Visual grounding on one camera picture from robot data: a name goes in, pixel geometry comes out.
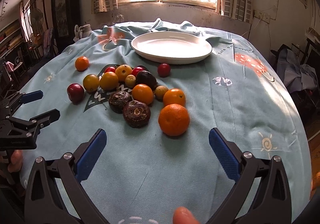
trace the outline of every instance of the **blue cloth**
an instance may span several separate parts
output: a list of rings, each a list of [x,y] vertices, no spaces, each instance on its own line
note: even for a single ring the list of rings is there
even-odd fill
[[[204,37],[213,47],[212,54],[195,64],[172,65],[171,75],[160,78],[158,64],[142,59],[130,45],[134,37],[157,28]],[[217,127],[227,140],[257,158],[282,157],[292,197],[292,218],[300,214],[311,190],[306,134],[289,93],[252,44],[226,31],[160,19],[116,24],[105,29],[106,35],[101,33],[95,30],[67,47],[21,90],[42,90],[44,97],[21,106],[16,117],[28,120],[54,108],[61,113],[57,122],[41,130],[37,149],[24,152],[24,186],[37,156],[60,158],[102,128],[108,136],[107,145],[82,185],[108,221],[171,223],[175,208],[185,206],[205,223],[234,184],[209,145],[209,131]],[[78,72],[74,63],[82,55],[90,66]],[[178,139],[169,139],[161,132],[158,115],[163,104],[159,101],[150,107],[150,122],[141,129],[129,127],[122,115],[114,113],[107,102],[110,93],[102,90],[86,93],[79,105],[71,104],[68,85],[82,84],[87,74],[101,76],[108,64],[144,65],[159,84],[182,89],[190,114],[187,132]],[[118,88],[131,91],[124,85]],[[63,185],[58,185],[68,209],[76,215]],[[239,215],[249,208],[257,186],[256,181]]]

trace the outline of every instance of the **orange flower print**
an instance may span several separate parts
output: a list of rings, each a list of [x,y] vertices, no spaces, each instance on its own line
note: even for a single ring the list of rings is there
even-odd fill
[[[114,49],[118,46],[118,39],[124,39],[124,33],[115,32],[114,28],[108,28],[107,34],[97,36],[98,41],[102,44],[102,48],[105,51]]]
[[[246,66],[247,68],[252,69],[258,75],[258,77],[268,72],[268,69],[263,65],[263,63],[260,60],[254,60],[250,56],[243,55],[240,53],[236,53],[235,55],[235,60],[237,62]]]

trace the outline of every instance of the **electrical outlet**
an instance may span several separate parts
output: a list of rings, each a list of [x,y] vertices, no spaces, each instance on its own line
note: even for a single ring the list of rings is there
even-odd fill
[[[258,18],[259,20],[266,22],[266,23],[270,23],[271,16],[268,13],[254,10],[253,16]]]
[[[265,21],[266,23],[270,23],[270,19],[271,19],[271,16],[268,13],[263,14],[263,18],[262,18],[263,21]]]
[[[261,11],[255,10],[253,16],[258,18],[259,20],[263,20],[263,13]]]

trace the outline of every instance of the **human hand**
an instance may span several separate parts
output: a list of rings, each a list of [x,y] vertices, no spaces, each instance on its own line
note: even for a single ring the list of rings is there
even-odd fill
[[[11,160],[11,163],[8,165],[8,171],[10,173],[20,171],[22,167],[22,161],[23,161],[22,150],[15,150],[11,155],[10,160]],[[0,171],[0,175],[5,178],[2,171]]]
[[[192,213],[185,207],[178,207],[173,214],[173,224],[200,224]]]

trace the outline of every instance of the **red cherry tomato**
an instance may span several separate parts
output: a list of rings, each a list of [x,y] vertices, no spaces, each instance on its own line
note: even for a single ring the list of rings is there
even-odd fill
[[[138,72],[139,72],[139,71],[143,71],[143,70],[145,70],[145,68],[143,68],[143,67],[136,67],[136,68],[134,68],[134,69],[132,70],[131,74],[136,77],[137,74],[138,74]]]
[[[107,73],[107,72],[113,72],[113,73],[115,73],[115,72],[116,72],[116,68],[115,68],[115,67],[107,67],[104,72],[105,72],[105,73]]]
[[[171,68],[168,64],[160,64],[158,66],[158,74],[160,77],[167,77],[170,75]]]

